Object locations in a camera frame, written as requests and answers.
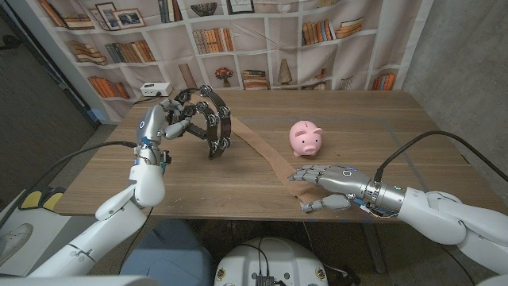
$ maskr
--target bookshelf backdrop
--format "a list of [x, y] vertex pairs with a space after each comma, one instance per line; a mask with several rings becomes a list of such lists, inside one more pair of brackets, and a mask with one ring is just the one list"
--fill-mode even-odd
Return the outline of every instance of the bookshelf backdrop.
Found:
[[219, 90], [399, 90], [433, 0], [27, 2], [119, 122], [143, 83], [187, 88], [181, 64]]

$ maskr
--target piggy bank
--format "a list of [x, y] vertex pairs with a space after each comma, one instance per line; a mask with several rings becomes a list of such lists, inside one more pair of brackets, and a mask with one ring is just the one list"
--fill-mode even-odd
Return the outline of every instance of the piggy bank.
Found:
[[293, 154], [297, 157], [301, 155], [316, 155], [321, 148], [321, 134], [323, 129], [308, 121], [296, 122], [289, 131], [289, 142], [293, 147]]

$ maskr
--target power strip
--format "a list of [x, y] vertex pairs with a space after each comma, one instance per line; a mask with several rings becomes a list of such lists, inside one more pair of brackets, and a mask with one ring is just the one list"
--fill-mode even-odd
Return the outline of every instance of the power strip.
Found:
[[170, 83], [145, 83], [141, 87], [143, 96], [156, 96], [157, 92], [160, 92], [160, 96], [169, 96], [172, 91]]

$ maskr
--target table leg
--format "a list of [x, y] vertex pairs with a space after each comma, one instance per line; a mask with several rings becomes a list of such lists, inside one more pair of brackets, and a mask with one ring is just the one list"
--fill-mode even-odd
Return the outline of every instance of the table leg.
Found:
[[379, 244], [378, 234], [375, 231], [374, 224], [362, 223], [362, 229], [364, 230], [365, 240], [367, 241], [375, 271], [379, 274], [385, 273], [387, 271], [387, 266], [384, 263], [381, 245]]

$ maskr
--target pig snout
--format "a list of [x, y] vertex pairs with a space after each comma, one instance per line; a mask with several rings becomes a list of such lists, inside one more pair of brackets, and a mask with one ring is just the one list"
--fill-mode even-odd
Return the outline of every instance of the pig snout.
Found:
[[316, 146], [309, 145], [309, 146], [303, 147], [303, 153], [305, 155], [314, 155], [316, 153]]

